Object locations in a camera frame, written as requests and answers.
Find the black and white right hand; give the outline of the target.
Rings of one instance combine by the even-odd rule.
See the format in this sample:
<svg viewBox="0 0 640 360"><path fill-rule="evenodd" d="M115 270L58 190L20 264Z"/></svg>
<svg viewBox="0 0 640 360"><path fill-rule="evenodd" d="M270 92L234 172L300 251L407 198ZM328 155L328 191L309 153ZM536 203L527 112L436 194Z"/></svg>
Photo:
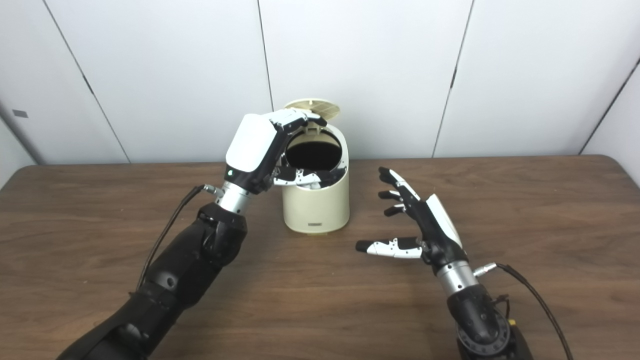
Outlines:
<svg viewBox="0 0 640 360"><path fill-rule="evenodd" d="M380 240L359 240L358 252L395 259L421 259L434 272L457 261L467 261L457 232L436 194L422 199L413 187L394 170L380 166L379 179L393 190L380 191L380 199L393 199L397 203L384 210L384 216L405 214L415 221L420 234Z"/></svg>

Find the black and white left hand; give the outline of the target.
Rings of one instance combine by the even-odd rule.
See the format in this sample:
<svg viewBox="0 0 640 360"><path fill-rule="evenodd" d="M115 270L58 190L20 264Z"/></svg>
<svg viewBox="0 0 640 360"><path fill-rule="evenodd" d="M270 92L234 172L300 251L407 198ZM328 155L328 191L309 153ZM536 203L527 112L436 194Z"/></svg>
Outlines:
<svg viewBox="0 0 640 360"><path fill-rule="evenodd" d="M311 123L327 125L320 114L299 108L246 114L225 156L224 181L254 195L274 185L317 190L340 182L347 173L344 165L334 170L310 170L279 164L288 143Z"/></svg>

